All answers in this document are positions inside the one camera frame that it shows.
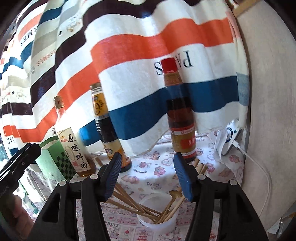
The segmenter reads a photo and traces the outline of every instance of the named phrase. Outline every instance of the bottle cap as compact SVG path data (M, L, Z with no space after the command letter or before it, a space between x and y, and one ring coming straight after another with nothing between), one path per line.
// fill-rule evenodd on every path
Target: bottle cap
M165 74L178 71L177 64L174 58L165 58L160 62Z
M63 102L63 98L59 95L57 95L56 97L54 97L54 105L56 107L56 109L60 109L60 108L63 108L65 105L64 105L64 102Z
M102 87L101 82L94 83L89 88L90 88L90 90L93 90L98 87Z

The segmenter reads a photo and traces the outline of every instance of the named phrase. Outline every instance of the red bottle cap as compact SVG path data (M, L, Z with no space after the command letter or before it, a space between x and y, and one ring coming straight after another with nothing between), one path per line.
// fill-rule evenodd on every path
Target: red bottle cap
M174 58L165 58L161 61L161 66L163 68L163 72L165 74L167 73L173 73L178 71L176 60Z

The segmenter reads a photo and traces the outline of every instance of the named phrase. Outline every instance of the gold bottle cap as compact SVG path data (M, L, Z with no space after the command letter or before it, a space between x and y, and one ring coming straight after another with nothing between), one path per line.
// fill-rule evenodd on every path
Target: gold bottle cap
M54 97L54 105L56 107L56 109L60 109L60 108L63 108L65 105L64 105L64 102L63 102L63 98L59 95L57 95L56 97Z
M94 83L89 88L90 88L90 90L93 90L98 87L102 87L101 82Z

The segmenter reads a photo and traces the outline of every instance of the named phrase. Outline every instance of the bottle with red cap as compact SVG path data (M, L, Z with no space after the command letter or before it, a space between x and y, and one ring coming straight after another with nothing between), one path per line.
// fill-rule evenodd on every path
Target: bottle with red cap
M192 105L174 58L161 61L165 87L169 93L166 101L168 124L174 152L181 152L185 161L196 158L196 140Z

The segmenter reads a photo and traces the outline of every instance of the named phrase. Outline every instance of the green box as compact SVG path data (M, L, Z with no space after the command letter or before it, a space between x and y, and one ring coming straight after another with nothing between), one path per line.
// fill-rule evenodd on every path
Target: green box
M53 136L40 144L41 155L36 159L36 163L46 178L61 181L70 181L76 174L58 136Z

